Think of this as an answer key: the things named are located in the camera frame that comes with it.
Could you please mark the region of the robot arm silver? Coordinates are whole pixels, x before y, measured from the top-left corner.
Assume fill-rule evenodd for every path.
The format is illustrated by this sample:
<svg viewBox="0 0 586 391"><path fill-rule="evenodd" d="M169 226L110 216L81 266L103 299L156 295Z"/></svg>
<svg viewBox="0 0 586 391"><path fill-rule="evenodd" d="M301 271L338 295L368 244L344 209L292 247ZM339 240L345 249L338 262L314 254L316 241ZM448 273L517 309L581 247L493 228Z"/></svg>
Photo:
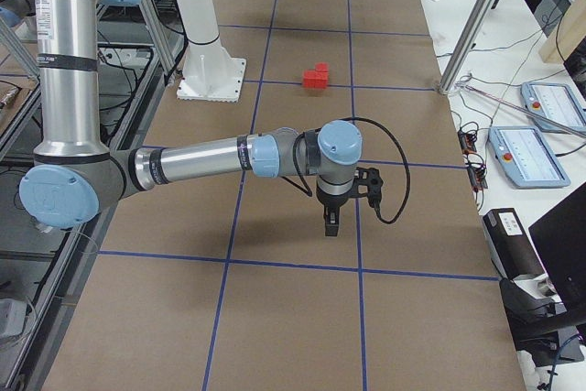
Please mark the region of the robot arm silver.
<svg viewBox="0 0 586 391"><path fill-rule="evenodd" d="M140 191L185 179L251 171L258 177L313 176L325 233L338 233L340 209L355 194L363 138L335 120L299 133L291 128L188 147L113 151L130 100L99 94L99 5L143 0L34 0L43 137L19 199L38 222L69 229Z"/></svg>
<svg viewBox="0 0 586 391"><path fill-rule="evenodd" d="M19 39L37 42L35 0L1 0L1 17Z"/></svg>

